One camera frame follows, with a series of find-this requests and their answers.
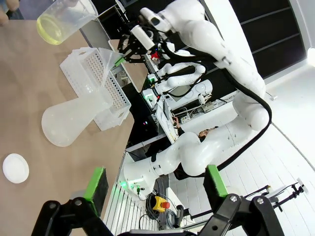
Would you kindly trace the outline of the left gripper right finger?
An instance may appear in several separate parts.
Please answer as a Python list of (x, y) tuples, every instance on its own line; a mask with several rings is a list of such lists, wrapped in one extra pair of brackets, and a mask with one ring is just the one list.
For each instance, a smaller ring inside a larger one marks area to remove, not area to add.
[(206, 167), (203, 186), (213, 215), (198, 236), (225, 236), (240, 226), (247, 236), (284, 236), (269, 199), (257, 196), (249, 201), (235, 193), (229, 194), (215, 165)]

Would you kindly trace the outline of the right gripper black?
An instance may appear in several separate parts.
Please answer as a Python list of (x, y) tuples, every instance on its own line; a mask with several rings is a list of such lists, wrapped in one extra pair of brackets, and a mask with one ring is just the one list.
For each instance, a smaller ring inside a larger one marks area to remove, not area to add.
[[(138, 39), (131, 33), (131, 29), (136, 25), (139, 25), (146, 32), (149, 38), (153, 40), (155, 45), (150, 50), (146, 50), (138, 41)], [(121, 39), (119, 40), (117, 49), (118, 52), (120, 53), (120, 57), (114, 63), (115, 66), (119, 66), (124, 62), (145, 63), (146, 59), (144, 56), (146, 54), (154, 54), (155, 51), (158, 50), (160, 34), (157, 29), (146, 24), (141, 25), (135, 22), (128, 23), (127, 26), (130, 32), (130, 36), (127, 34), (123, 34)]]

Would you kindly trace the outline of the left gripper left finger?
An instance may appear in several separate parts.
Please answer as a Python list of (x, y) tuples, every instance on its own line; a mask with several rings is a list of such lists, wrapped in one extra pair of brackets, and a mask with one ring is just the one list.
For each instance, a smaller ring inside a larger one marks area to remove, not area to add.
[(80, 228), (86, 236), (113, 236), (100, 218), (107, 192), (106, 169), (97, 167), (82, 197), (43, 204), (31, 236), (70, 236)]

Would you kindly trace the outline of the white perforated plastic basket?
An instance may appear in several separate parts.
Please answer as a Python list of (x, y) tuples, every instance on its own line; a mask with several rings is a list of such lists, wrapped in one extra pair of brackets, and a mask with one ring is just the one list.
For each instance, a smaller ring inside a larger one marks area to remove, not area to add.
[(101, 86), (109, 91), (113, 105), (94, 118), (102, 131), (121, 125), (131, 108), (131, 103), (111, 72), (121, 58), (122, 55), (113, 50), (82, 47), (74, 49), (60, 64), (77, 96), (91, 93)]

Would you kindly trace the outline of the translucent conical flask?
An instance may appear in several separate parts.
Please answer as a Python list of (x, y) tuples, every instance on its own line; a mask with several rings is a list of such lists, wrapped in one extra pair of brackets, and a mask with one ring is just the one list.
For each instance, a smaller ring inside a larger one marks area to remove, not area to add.
[(42, 116), (42, 130), (52, 144), (58, 147), (71, 145), (91, 121), (113, 105), (106, 88), (51, 106)]

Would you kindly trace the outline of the clear plastic beaker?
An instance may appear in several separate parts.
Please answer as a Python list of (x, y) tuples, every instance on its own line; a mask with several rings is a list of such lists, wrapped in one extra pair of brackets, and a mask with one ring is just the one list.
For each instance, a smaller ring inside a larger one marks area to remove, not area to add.
[(81, 27), (98, 17), (92, 0), (55, 0), (36, 20), (41, 38), (60, 45)]

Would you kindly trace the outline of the person's right hand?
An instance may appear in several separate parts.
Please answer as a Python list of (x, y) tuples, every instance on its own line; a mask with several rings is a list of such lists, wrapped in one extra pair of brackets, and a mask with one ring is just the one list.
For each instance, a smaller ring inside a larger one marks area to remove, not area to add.
[(0, 26), (5, 25), (11, 16), (19, 8), (19, 0), (0, 0)]

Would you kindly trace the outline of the brown background table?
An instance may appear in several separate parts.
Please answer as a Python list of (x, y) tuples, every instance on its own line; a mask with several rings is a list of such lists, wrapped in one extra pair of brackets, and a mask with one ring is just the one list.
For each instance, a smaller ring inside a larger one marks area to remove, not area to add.
[(155, 65), (150, 57), (144, 55), (144, 59), (144, 63), (123, 62), (120, 64), (138, 93), (142, 91), (147, 75), (155, 72)]

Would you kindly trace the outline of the dark haired background person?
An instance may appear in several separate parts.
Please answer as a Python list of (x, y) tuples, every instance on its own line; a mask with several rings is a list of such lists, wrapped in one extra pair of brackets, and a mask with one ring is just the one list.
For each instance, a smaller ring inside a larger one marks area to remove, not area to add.
[[(184, 134), (184, 130), (181, 128), (180, 124), (179, 124), (179, 120), (177, 117), (173, 117), (172, 118), (174, 121), (174, 125), (176, 127), (176, 129), (178, 130), (178, 135), (181, 136), (182, 134)], [(209, 132), (211, 132), (212, 130), (217, 129), (218, 126), (212, 127), (210, 129), (205, 129), (199, 132), (198, 134), (198, 138), (200, 139), (201, 142), (203, 142), (206, 138), (206, 136), (209, 134)]]

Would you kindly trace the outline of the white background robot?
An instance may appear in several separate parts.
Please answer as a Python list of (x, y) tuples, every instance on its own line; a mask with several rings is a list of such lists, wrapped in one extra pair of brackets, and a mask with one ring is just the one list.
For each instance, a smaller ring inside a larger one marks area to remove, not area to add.
[(201, 62), (169, 63), (157, 72), (148, 75), (151, 87), (143, 91), (144, 98), (171, 95), (171, 91), (180, 86), (194, 86), (206, 75), (207, 68)]

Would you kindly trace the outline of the yellow emergency stop box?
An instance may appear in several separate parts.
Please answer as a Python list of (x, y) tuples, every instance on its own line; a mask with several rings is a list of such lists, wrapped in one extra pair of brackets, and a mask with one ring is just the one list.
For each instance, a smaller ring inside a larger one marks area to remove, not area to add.
[(154, 211), (165, 212), (167, 209), (170, 208), (170, 202), (168, 202), (166, 199), (160, 196), (155, 196), (154, 200), (154, 205), (152, 207)]

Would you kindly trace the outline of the white round lid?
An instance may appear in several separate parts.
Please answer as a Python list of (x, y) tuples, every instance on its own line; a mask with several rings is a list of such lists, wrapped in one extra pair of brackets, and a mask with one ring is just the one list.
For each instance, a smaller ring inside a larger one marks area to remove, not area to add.
[(19, 184), (27, 180), (30, 170), (23, 156), (11, 153), (4, 159), (2, 171), (11, 183)]

